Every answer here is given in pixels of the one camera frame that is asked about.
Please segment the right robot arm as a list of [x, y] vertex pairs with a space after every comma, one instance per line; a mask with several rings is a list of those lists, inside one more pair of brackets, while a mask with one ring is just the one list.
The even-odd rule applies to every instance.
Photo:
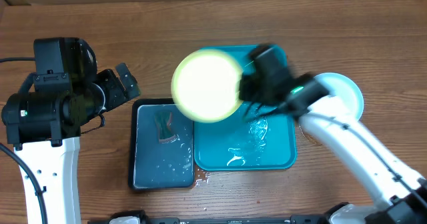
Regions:
[[325, 223], [425, 223], [426, 178], [399, 160], [343, 101], [310, 74], [243, 75], [240, 99], [272, 106], [329, 148], [370, 195], [371, 207], [340, 204]]

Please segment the yellow plate with blue stain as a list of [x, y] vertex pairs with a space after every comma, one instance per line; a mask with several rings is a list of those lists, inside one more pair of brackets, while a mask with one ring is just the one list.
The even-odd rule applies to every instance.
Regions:
[[175, 69], [171, 96], [189, 119], [215, 123], [231, 116], [242, 104], [239, 62], [219, 49], [200, 49], [189, 54]]

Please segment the orange green sponge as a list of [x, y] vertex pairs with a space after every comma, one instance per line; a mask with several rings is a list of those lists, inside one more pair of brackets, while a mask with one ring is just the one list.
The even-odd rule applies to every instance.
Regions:
[[171, 128], [172, 119], [173, 114], [171, 111], [158, 111], [155, 113], [154, 120], [160, 143], [170, 143], [177, 139], [177, 135]]

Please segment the light blue plate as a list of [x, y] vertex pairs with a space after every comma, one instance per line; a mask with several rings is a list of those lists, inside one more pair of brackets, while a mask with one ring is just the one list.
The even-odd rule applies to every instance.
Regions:
[[339, 73], [321, 73], [315, 78], [328, 88], [331, 94], [339, 96], [353, 116], [360, 120], [364, 111], [364, 97], [357, 84]]

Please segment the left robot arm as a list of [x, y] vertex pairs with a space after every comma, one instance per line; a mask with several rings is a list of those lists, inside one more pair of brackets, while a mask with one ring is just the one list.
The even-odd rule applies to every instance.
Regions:
[[125, 63], [99, 71], [88, 43], [76, 37], [36, 39], [36, 70], [1, 112], [19, 166], [29, 223], [80, 223], [77, 163], [82, 127], [140, 94]]

